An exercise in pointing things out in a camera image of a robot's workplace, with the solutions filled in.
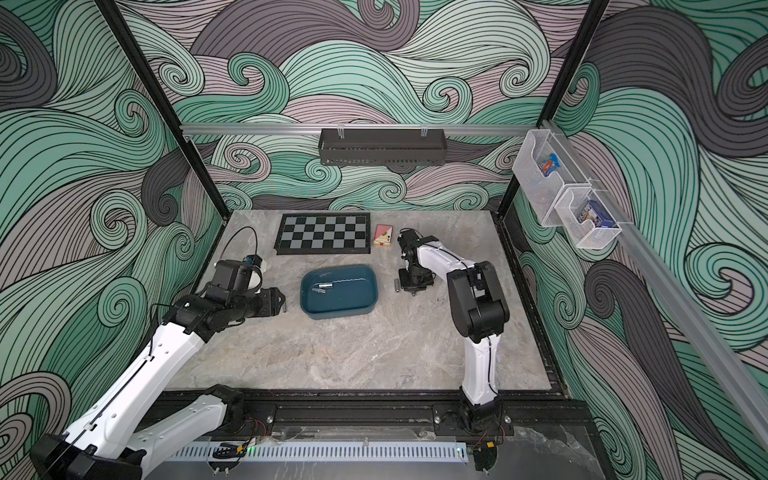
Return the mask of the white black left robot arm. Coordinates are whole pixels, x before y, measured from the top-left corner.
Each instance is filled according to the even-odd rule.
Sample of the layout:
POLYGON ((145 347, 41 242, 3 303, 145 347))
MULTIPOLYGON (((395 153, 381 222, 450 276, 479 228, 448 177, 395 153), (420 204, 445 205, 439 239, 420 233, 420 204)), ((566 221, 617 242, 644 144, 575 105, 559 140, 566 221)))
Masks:
POLYGON ((211 338, 249 318, 284 308, 276 287, 205 296, 190 294, 170 307, 147 346, 85 414, 61 434, 44 434, 30 458, 42 479, 143 479, 193 440, 249 424, 243 394, 225 385, 141 429, 140 421, 182 366, 211 338))

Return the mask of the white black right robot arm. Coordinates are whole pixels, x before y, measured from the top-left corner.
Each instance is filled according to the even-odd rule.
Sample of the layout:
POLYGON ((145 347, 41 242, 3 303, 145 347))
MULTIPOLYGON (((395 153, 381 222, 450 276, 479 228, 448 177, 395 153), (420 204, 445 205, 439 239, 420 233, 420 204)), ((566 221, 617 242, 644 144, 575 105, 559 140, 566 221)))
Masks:
POLYGON ((468 418, 496 404, 498 346, 510 311, 497 271, 488 261, 475 262, 449 250, 434 236, 412 228, 397 237, 405 266, 398 271, 399 288, 415 295, 437 279, 447 288, 453 325, 464 339, 463 409, 468 418))

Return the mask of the teal plastic storage box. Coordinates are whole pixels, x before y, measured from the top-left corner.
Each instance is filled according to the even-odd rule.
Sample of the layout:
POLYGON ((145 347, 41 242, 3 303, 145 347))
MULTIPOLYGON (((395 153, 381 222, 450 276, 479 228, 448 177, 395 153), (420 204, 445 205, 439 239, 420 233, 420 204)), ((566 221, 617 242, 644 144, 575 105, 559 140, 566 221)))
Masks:
POLYGON ((307 273, 300 286, 300 307, 314 320, 365 315, 378 302, 378 282, 367 265, 342 265, 307 273), (333 283, 321 289, 319 283, 333 283))

